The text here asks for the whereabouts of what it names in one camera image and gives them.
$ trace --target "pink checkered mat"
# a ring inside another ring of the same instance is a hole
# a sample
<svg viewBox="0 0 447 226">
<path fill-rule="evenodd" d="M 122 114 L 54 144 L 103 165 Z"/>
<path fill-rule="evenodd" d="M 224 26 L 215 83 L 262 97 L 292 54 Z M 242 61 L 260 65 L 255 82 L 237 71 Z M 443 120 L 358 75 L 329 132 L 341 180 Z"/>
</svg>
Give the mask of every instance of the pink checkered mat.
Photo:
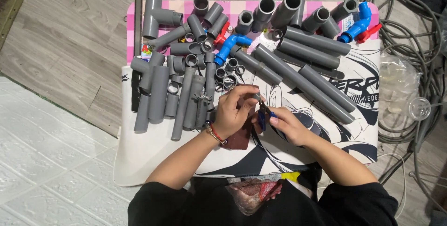
<svg viewBox="0 0 447 226">
<path fill-rule="evenodd" d="M 229 16 L 230 25 L 233 27 L 236 26 L 238 14 L 242 10 L 253 11 L 258 5 L 257 1 L 217 2 L 224 8 L 224 13 Z M 325 6 L 330 10 L 337 4 L 338 2 L 306 2 L 304 15 L 307 17 L 320 6 Z M 183 13 L 186 19 L 193 10 L 193 3 L 192 1 L 163 1 L 162 7 Z M 378 23 L 379 14 L 376 6 L 370 3 L 369 7 L 372 10 L 371 27 Z M 339 25 L 341 30 L 347 30 L 357 19 L 356 15 L 344 19 Z M 160 29 L 159 35 L 170 30 Z M 131 4 L 127 11 L 127 64 L 130 64 L 133 58 L 133 35 L 134 4 Z M 250 33 L 248 37 L 254 41 L 248 53 L 259 43 L 273 50 L 276 43 L 269 36 L 269 31 Z M 143 40 L 142 44 L 143 59 L 149 59 L 151 56 L 151 52 L 145 47 L 146 41 Z M 249 68 L 242 77 L 238 77 L 238 81 L 259 86 L 269 106 L 287 107 L 308 129 L 367 164 L 375 162 L 377 157 L 380 40 L 377 40 L 377 34 L 374 34 L 366 43 L 361 45 L 351 43 L 351 46 L 351 52 L 341 57 L 338 68 L 345 74 L 345 78 L 333 82 L 339 90 L 345 92 L 357 103 L 357 109 L 351 113 L 355 121 L 349 125 L 334 122 L 303 94 L 298 94 L 296 89 L 291 89 L 289 85 L 281 83 L 273 87 L 269 82 L 256 76 L 255 72 Z M 291 66 L 296 70 L 299 69 L 297 66 Z M 129 66 L 124 66 L 122 68 L 122 127 L 114 167 L 114 180 L 120 186 L 144 183 L 160 162 L 199 132 L 197 130 L 183 131 L 180 141 L 171 141 L 174 119 L 165 118 L 161 123 L 150 123 L 147 132 L 135 133 L 133 127 L 136 113 L 131 112 L 131 77 L 132 70 Z M 216 93 L 215 99 L 218 99 L 218 95 L 220 93 Z M 263 134 L 251 137 L 247 150 L 216 148 L 203 161 L 195 175 L 207 177 L 266 175 L 302 171 L 317 165 L 316 160 L 306 149 L 282 141 L 270 127 L 267 127 Z"/>
</svg>

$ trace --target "black cloth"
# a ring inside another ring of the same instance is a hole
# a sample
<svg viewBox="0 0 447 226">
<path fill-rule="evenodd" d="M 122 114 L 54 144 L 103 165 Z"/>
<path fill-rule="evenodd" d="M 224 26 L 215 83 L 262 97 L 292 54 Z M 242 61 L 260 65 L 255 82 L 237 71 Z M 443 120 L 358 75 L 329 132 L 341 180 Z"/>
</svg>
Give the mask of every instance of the black cloth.
<svg viewBox="0 0 447 226">
<path fill-rule="evenodd" d="M 321 172 L 304 171 L 298 182 L 316 194 Z M 281 193 L 250 216 L 243 215 L 226 190 L 224 178 L 195 178 L 194 195 L 163 184 L 144 184 L 127 210 L 129 226 L 226 225 L 226 226 L 396 226 L 397 200 L 379 183 L 344 187 L 330 184 L 320 200 L 311 199 L 289 181 Z"/>
</svg>

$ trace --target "beaded bracelet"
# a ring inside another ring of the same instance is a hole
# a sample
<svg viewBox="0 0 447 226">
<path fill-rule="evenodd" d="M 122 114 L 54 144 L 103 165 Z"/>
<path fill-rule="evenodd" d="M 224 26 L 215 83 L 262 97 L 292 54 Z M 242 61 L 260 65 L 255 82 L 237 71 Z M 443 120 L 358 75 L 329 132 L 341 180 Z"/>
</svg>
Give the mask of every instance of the beaded bracelet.
<svg viewBox="0 0 447 226">
<path fill-rule="evenodd" d="M 207 120 L 205 122 L 205 127 L 207 128 L 207 132 L 209 134 L 211 134 L 211 136 L 213 136 L 213 138 L 215 138 L 219 143 L 221 143 L 222 145 L 226 145 L 228 143 L 228 140 L 222 140 L 219 135 L 217 135 L 217 132 L 214 130 L 212 122 Z"/>
</svg>

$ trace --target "white brick wall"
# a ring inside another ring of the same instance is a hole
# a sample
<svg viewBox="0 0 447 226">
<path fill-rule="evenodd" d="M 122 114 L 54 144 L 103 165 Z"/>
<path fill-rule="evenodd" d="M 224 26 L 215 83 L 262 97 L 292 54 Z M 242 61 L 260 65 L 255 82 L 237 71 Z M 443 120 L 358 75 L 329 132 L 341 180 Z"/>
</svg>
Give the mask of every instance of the white brick wall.
<svg viewBox="0 0 447 226">
<path fill-rule="evenodd" d="M 116 138 L 0 77 L 0 225 L 121 226 Z"/>
</svg>

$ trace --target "laminate floor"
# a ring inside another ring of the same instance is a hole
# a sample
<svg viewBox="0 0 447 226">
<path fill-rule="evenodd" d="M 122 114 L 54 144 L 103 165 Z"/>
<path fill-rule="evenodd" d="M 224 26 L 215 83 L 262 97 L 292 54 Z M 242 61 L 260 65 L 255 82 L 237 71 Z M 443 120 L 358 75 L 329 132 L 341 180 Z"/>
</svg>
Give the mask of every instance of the laminate floor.
<svg viewBox="0 0 447 226">
<path fill-rule="evenodd" d="M 126 16 L 133 0 L 25 0 L 0 53 L 0 70 L 13 80 L 116 136 L 121 120 L 121 66 L 126 64 Z M 397 3 L 391 20 L 415 33 L 421 19 Z M 420 153 L 421 171 L 439 175 L 447 159 L 444 122 Z M 383 145 L 379 153 L 405 154 L 406 144 Z M 395 159 L 384 156 L 370 166 L 380 175 Z M 407 161 L 406 176 L 413 170 Z M 399 170 L 386 183 L 398 200 L 403 191 Z M 410 177 L 407 201 L 398 222 L 427 225 L 430 205 Z"/>
</svg>

